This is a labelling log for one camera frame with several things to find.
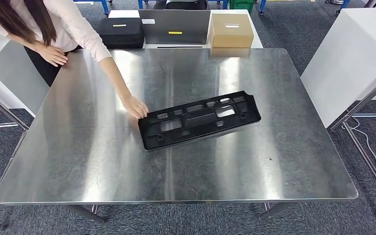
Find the green crate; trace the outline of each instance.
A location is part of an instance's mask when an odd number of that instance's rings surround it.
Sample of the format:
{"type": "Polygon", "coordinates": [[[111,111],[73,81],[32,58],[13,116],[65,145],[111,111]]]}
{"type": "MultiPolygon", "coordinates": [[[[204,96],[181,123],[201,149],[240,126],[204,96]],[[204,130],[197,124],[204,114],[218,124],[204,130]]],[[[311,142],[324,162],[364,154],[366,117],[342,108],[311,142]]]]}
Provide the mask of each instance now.
{"type": "Polygon", "coordinates": [[[229,0],[231,3],[255,3],[255,0],[229,0]]]}
{"type": "Polygon", "coordinates": [[[229,0],[227,9],[246,9],[249,11],[249,14],[252,14],[253,6],[254,1],[246,2],[244,0],[241,0],[236,2],[236,0],[229,0]]]}

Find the woman's arm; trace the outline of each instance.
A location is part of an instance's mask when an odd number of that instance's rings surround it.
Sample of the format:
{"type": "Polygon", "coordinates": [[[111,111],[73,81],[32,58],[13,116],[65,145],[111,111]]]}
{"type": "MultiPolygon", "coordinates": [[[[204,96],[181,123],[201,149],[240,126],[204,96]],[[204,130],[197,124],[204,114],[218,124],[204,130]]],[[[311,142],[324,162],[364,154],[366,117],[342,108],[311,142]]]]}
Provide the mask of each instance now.
{"type": "Polygon", "coordinates": [[[123,80],[120,71],[112,57],[107,57],[99,62],[101,69],[106,73],[110,82],[113,84],[120,100],[126,110],[135,118],[143,118],[147,116],[148,108],[145,104],[137,100],[130,94],[126,83],[123,80]]]}
{"type": "Polygon", "coordinates": [[[126,110],[135,118],[147,116],[147,107],[133,97],[127,88],[120,71],[110,52],[72,0],[44,0],[48,11],[67,25],[72,37],[100,64],[101,69],[113,84],[126,110]]]}
{"type": "Polygon", "coordinates": [[[45,61],[47,61],[55,67],[58,67],[58,65],[64,65],[68,60],[68,58],[64,55],[64,52],[56,47],[46,47],[43,43],[38,41],[34,43],[29,43],[24,39],[12,34],[8,34],[7,38],[19,44],[22,44],[25,47],[40,54],[45,61]]]}

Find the black pants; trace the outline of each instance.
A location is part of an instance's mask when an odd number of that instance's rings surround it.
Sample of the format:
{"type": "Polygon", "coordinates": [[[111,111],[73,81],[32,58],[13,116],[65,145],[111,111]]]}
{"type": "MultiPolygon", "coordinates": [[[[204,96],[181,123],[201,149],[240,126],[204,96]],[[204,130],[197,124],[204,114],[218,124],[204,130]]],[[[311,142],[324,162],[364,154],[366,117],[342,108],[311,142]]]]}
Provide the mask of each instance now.
{"type": "Polygon", "coordinates": [[[45,82],[51,87],[52,83],[54,82],[55,77],[60,71],[61,66],[55,67],[54,65],[45,61],[38,53],[35,51],[24,47],[26,53],[28,54],[29,58],[31,59],[32,63],[34,64],[35,68],[40,73],[41,77],[45,80],[45,82]]]}

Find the long dark hair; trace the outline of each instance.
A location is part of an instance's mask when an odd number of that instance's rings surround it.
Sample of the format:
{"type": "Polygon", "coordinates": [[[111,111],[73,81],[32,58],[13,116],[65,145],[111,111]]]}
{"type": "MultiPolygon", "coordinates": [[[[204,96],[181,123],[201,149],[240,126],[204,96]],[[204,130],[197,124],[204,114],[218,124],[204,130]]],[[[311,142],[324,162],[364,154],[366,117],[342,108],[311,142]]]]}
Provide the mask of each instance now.
{"type": "MultiPolygon", "coordinates": [[[[43,34],[44,45],[55,41],[57,33],[43,0],[23,0],[43,34]]],[[[0,24],[10,34],[18,36],[29,43],[36,41],[35,33],[10,5],[10,0],[0,0],[0,24]]]]}

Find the white desk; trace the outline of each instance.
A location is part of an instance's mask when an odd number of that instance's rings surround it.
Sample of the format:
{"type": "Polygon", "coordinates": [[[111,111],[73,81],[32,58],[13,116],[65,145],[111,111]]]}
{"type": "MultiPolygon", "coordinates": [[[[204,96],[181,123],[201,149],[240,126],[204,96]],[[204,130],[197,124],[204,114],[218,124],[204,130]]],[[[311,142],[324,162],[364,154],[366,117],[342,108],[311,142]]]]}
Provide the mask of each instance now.
{"type": "Polygon", "coordinates": [[[301,79],[325,127],[376,87],[376,8],[343,9],[301,79]]]}
{"type": "MultiPolygon", "coordinates": [[[[256,28],[250,18],[249,12],[247,10],[211,10],[211,16],[213,14],[247,14],[249,17],[250,25],[253,30],[254,40],[252,42],[251,48],[263,48],[260,38],[257,34],[256,28]]],[[[113,10],[110,11],[109,18],[139,18],[138,10],[113,10]]],[[[207,44],[205,45],[176,45],[176,44],[143,44],[143,48],[158,48],[158,47],[198,47],[202,46],[203,48],[211,48],[209,39],[207,38],[207,44]]]]}

